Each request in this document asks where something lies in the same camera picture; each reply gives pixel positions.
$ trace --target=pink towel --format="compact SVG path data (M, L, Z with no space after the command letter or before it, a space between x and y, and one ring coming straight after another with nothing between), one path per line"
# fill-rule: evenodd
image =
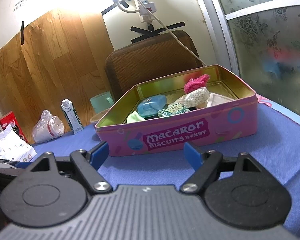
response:
M190 78L187 84L185 84L185 93L188 94L192 91L197 90L198 88L202 88L207 86L207 82L210 76L208 74L204 74L196 79Z

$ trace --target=light green cloth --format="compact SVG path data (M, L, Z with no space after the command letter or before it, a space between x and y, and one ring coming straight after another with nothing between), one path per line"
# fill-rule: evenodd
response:
M134 111L132 114L130 114L127 118L127 123L132 123L132 122L140 122L140 121L145 121L143 117L141 117L137 111Z

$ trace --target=table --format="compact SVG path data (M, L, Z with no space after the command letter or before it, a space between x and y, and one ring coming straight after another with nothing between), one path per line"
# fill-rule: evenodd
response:
M226 156L249 152L268 169L290 192L292 208L285 227L300 236L300 116L290 110L258 96L258 131L256 134L231 141L202 147L215 149ZM38 153L45 151L55 156L67 156L72 151L90 149L100 142L93 125L76 135L67 133L61 138L34 145ZM98 172L113 185L141 184L180 185L194 170L184 159L182 151L126 157L108 157ZM221 178L230 176L221 174Z

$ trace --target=cup handle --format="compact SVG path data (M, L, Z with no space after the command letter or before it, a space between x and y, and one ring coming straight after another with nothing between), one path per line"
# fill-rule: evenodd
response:
M111 106L114 105L114 102L113 102L112 98L106 98L106 99L108 100L108 102L110 103Z

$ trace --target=wall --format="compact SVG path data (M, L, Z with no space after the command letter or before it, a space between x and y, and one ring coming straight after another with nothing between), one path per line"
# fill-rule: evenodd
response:
M80 10L86 13L103 11L113 4L111 0L0 0L0 48L3 47L21 28L55 7ZM187 32L199 53L207 64L216 63L211 39L197 0L151 0L156 3L159 17L166 25L184 21L186 26L180 29ZM104 21L114 49L131 44L131 39L140 34L130 31L131 26L146 29L138 14L128 14L114 8L104 15ZM155 29L161 25L153 21Z

